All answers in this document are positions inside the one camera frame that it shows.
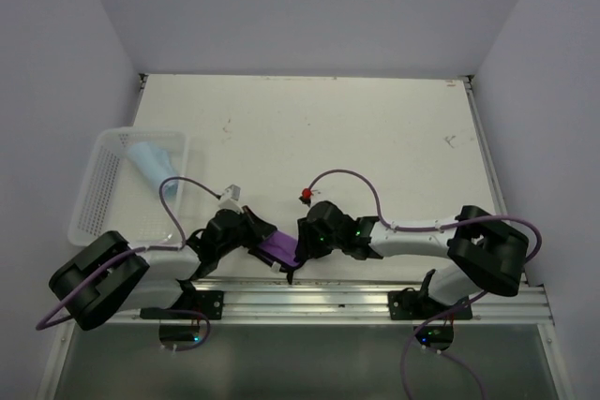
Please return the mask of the dark grey towel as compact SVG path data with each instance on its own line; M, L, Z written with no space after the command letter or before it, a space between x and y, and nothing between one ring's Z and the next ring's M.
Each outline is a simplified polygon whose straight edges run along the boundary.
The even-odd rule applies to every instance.
M272 271L284 273L291 285L295 272L304 265L303 261L295 259L297 245L294 237L278 230L266 241L250 248L248 253L267 264Z

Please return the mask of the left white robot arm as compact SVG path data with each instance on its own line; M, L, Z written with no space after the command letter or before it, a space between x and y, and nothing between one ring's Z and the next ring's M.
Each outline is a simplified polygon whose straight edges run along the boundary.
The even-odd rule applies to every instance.
M133 248L117 231L107 231L60 267L49 288L84 331L127 309L164 309L174 318L194 308L191 283L210 275L237 248L252 249L278 228L248 207L220 209L180 249L166 245Z

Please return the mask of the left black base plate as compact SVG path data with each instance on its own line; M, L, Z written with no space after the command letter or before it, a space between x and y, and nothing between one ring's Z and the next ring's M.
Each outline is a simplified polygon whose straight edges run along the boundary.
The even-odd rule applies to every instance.
M143 308L141 319L176 320L196 319L201 313L209 320L220 320L224 306L222 290L194 290L184 292L173 306L167 309Z

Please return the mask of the aluminium mounting rail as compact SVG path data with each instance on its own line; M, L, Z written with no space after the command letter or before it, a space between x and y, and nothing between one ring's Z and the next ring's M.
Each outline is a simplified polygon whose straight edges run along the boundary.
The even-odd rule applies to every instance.
M192 284L194 305L211 321L224 324L388 324L417 325L434 314L405 310L401 293L416 285L353 284L277 280L207 279ZM512 298L488 294L438 324L551 324L547 295L541 288L520 287Z

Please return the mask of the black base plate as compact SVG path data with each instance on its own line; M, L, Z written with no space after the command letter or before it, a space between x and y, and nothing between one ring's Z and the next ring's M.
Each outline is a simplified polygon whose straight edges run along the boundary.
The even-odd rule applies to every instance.
M387 292L387 306L391 320L426 320L445 312L445 317L453 317L458 320L470 320L473 318L472 308L466 306L457 312L448 313L450 306L440 304L420 290L405 288Z
M222 290L194 290L184 292L173 306L167 309L143 308L141 319L176 320L196 319L201 313L209 320L220 320L224 306Z

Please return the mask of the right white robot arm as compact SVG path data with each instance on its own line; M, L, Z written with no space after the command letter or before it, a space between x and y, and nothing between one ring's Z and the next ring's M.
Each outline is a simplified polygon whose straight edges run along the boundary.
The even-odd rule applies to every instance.
M324 200L297 225L294 258L301 263L335 250L357 260L399 256L451 260L444 269L428 271L418 289L389 295L399 309L396 319L435 319L481 292L517 296L529 247L526 235L472 205L431 224L387 227L377 216L353 218Z

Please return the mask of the white plastic basket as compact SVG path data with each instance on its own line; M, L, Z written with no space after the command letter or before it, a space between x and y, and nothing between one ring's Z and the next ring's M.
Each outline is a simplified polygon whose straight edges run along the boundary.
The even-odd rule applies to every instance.
M163 209L159 196L127 157L130 145L150 141L166 150L177 176L185 176L189 138L180 131L148 127L120 127L102 132L95 142L68 227L67 238L87 246L102 233L115 230L140 244L174 245L181 239ZM183 195L165 199L177 214Z

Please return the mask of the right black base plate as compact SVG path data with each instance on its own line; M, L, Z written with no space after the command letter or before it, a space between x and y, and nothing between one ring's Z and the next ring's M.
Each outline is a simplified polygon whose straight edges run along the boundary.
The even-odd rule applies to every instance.
M445 312L445 317L453 317L458 320L470 320L473 318L472 308L466 306L457 312L448 313L450 306L440 304L420 290L405 288L387 292L387 306L391 320L426 320Z

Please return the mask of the light blue towel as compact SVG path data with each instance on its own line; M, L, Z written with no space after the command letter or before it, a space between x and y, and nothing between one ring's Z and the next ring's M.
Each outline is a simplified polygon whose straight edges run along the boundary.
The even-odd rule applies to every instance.
M150 141L137 142L128 147L127 158L155 193L161 193L165 199L176 196L178 181L170 180L164 183L166 179L177 176L166 150Z

